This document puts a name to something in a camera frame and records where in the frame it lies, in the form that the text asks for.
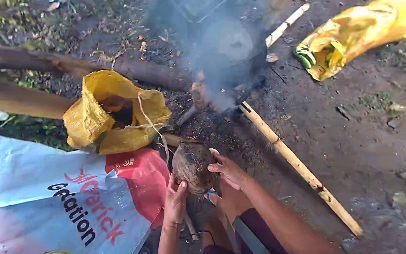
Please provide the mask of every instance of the burnt ground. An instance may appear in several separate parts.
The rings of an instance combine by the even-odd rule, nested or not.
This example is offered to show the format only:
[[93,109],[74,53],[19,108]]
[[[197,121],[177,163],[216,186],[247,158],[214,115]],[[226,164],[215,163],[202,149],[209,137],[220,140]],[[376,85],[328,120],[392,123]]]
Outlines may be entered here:
[[[105,58],[126,49],[124,56],[133,60],[170,67],[179,65],[179,56],[187,54],[178,53],[180,47],[171,32],[149,30],[143,23],[146,3],[141,0],[125,1],[126,6],[112,11],[109,1],[77,2],[73,1],[78,14],[72,14],[66,5],[47,14],[56,20],[64,19],[58,27],[66,33],[50,38],[58,42],[44,50],[107,64]],[[36,3],[33,9],[49,5],[46,0]],[[289,2],[281,10],[282,16],[287,17],[302,3]],[[292,55],[295,46],[314,28],[340,11],[363,3],[311,1],[311,9],[270,49],[279,56],[271,67],[281,78],[267,70],[267,81],[253,90],[247,102],[360,223],[364,239],[353,237],[245,117],[226,123],[215,113],[203,112],[174,133],[194,136],[234,159],[274,197],[345,252],[406,253],[406,202],[395,195],[406,194],[406,174],[402,174],[406,172],[406,110],[396,113],[389,109],[392,103],[406,106],[406,40],[368,51],[323,82],[312,80]],[[138,50],[139,35],[148,45],[144,54]],[[23,36],[37,37],[30,32]],[[13,45],[25,43],[16,39]],[[46,85],[41,89],[69,98],[79,96],[79,84],[69,77],[43,76],[41,80]],[[162,92],[173,112],[170,122],[191,106],[189,94],[166,89]],[[336,111],[340,105],[352,116],[350,121]],[[147,242],[155,246],[154,237]],[[199,252],[199,246],[191,246],[187,252]]]

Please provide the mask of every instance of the bamboo pole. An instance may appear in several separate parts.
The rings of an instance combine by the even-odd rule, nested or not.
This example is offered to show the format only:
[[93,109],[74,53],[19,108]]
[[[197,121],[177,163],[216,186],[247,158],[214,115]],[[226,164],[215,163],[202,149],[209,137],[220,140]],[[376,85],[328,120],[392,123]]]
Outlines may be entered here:
[[291,14],[289,16],[289,18],[287,18],[285,20],[285,22],[283,22],[277,29],[275,29],[275,31],[273,31],[266,38],[266,46],[267,46],[267,48],[270,48],[270,46],[272,46],[272,44],[276,40],[278,40],[278,38],[280,36],[283,35],[286,28],[288,28],[288,26],[292,25],[292,23],[294,23],[298,18],[300,18],[300,16],[303,15],[303,13],[305,13],[305,11],[307,11],[308,9],[309,9],[309,3],[306,3],[306,4],[302,5],[302,6],[300,6],[300,8],[297,9],[293,14]]
[[262,134],[275,146],[277,151],[291,164],[291,166],[305,179],[314,191],[327,203],[338,215],[347,227],[357,236],[363,236],[364,232],[353,217],[344,209],[340,202],[325,188],[325,186],[311,173],[303,162],[286,146],[275,132],[262,120],[247,102],[239,105],[239,108],[255,124]]

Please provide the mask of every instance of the coconut husk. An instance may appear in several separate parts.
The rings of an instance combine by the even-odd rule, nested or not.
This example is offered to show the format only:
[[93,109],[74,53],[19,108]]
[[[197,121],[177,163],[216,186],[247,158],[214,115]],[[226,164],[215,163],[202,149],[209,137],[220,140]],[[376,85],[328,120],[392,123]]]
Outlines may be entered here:
[[180,184],[186,180],[190,193],[202,197],[209,189],[215,188],[220,196],[218,173],[207,170],[207,166],[215,164],[211,151],[203,143],[182,142],[173,156],[173,173],[175,182]]

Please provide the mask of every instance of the wire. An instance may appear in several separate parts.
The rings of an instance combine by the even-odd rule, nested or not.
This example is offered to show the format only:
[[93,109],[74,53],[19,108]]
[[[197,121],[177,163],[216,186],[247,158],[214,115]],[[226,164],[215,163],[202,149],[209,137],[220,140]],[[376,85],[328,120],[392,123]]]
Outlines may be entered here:
[[213,245],[216,245],[216,241],[214,241],[214,237],[212,237],[212,233],[207,231],[207,230],[199,231],[199,232],[197,232],[195,234],[190,234],[190,235],[196,235],[196,234],[200,234],[200,233],[209,233],[211,235]]

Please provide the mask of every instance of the yellow plastic bag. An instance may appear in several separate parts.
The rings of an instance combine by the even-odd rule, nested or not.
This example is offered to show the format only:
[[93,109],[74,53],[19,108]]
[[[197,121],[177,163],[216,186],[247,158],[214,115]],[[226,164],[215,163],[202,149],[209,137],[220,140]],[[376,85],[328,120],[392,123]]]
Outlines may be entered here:
[[[132,124],[128,128],[112,130],[115,120],[99,104],[111,95],[131,99]],[[161,92],[140,89],[115,71],[97,71],[85,76],[82,79],[82,98],[63,117],[69,135],[68,144],[81,149],[105,132],[99,149],[102,155],[135,151],[148,145],[157,132],[142,113],[138,96],[144,113],[153,124],[167,123],[172,113],[166,107]]]
[[316,64],[307,71],[322,81],[370,48],[406,38],[406,0],[375,0],[347,9],[303,40]]

